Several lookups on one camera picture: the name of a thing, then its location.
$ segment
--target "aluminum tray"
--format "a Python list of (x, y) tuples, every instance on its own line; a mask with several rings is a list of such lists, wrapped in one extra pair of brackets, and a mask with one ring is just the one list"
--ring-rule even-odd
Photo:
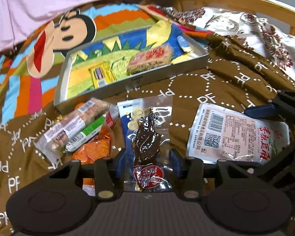
[(193, 49), (194, 53), (199, 55), (198, 58), (193, 58), (188, 61), (180, 62), (177, 64), (168, 64), (161, 67), (157, 67), (151, 70), (147, 70), (145, 72), (137, 73), (135, 75), (128, 76), (126, 78), (123, 78), (121, 80), (117, 80), (115, 82), (112, 82), (110, 84), (107, 84), (103, 87), (96, 88), (94, 90), (90, 90), (88, 92), (82, 93), (78, 96), (75, 96), (73, 98), (66, 99), (66, 93), (68, 89), (68, 79), (71, 72), (72, 67), (72, 57), (71, 55), (81, 49), (87, 48), (94, 43), (101, 42), (105, 39), (108, 39), (110, 37), (128, 33), (131, 31), (137, 31), (141, 29), (148, 29), (152, 26), (143, 27), (143, 28), (137, 28), (132, 29), (128, 31), (123, 31), (117, 34), (113, 34), (111, 36), (106, 36), (105, 38), (96, 40), (96, 42), (93, 42), (91, 44), (87, 44), (84, 46), (80, 46), (77, 49), (71, 50), (68, 55), (65, 58), (65, 61), (62, 65), (62, 68), (60, 70), (59, 74), (59, 80), (56, 88), (55, 93), (55, 99), (54, 99), (54, 106), (62, 113), (66, 114), (68, 112), (71, 112), (74, 110), (74, 107), (81, 102), (86, 102), (91, 97), (95, 97), (98, 99), (105, 99), (107, 97), (119, 94), (126, 90), (131, 90), (140, 86), (143, 86), (145, 84), (149, 84), (152, 82), (156, 82), (162, 79), (167, 79), (169, 77), (172, 77), (174, 75), (191, 72), (194, 70), (198, 70), (201, 68), (204, 68), (207, 66), (208, 61), (208, 52), (194, 39), (189, 37), (186, 34), (183, 34), (183, 37), (185, 40), (189, 43), (190, 47)]

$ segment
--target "qr code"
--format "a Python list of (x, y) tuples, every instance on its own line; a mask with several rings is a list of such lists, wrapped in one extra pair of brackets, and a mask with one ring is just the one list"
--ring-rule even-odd
[(205, 141), (203, 143), (204, 146), (219, 148), (219, 143), (221, 141), (221, 136), (206, 133), (205, 134)]

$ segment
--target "plastic wrapper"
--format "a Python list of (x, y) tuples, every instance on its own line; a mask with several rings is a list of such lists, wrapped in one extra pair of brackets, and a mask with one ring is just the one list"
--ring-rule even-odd
[(75, 135), (72, 139), (70, 139), (70, 141), (65, 145), (65, 149), (61, 152), (61, 154), (73, 153), (77, 149), (79, 149), (81, 145), (92, 140), (100, 132), (105, 120), (107, 125), (112, 128), (118, 117), (118, 107), (115, 105), (111, 105), (107, 113), (103, 114), (97, 120), (88, 125), (85, 129)]
[[(107, 120), (101, 127), (101, 131), (95, 139), (89, 143), (82, 145), (72, 156), (72, 160), (80, 160), (81, 164), (93, 164), (94, 161), (100, 158), (110, 156), (114, 142), (113, 132), (107, 124)], [(90, 187), (94, 187), (93, 178), (83, 179), (83, 188), (87, 189), (87, 193), (93, 192)]]
[(257, 120), (202, 103), (190, 130), (186, 155), (204, 163), (228, 159), (264, 164), (289, 143), (289, 127), (285, 122)]
[(118, 103), (127, 107), (124, 190), (129, 192), (171, 191), (168, 127), (172, 97), (149, 97)]
[(57, 163), (66, 143), (107, 112), (109, 107), (109, 103), (91, 98), (46, 131), (35, 144), (36, 148), (40, 149), (52, 163)]

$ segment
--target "cartoon monkey face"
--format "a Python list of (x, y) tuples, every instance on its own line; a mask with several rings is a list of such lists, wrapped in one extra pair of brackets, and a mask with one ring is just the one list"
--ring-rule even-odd
[(64, 57), (68, 51), (92, 42), (96, 35), (94, 21), (79, 9), (65, 13), (60, 21), (51, 21), (38, 35), (37, 42), (27, 57), (27, 69), (34, 78), (42, 78), (53, 66), (54, 53)]

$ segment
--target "yellow package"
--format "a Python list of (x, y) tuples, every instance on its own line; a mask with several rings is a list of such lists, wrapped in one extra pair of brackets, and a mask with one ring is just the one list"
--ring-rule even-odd
[(89, 71), (92, 75), (94, 88), (100, 88), (115, 81), (109, 62), (101, 62), (89, 68)]

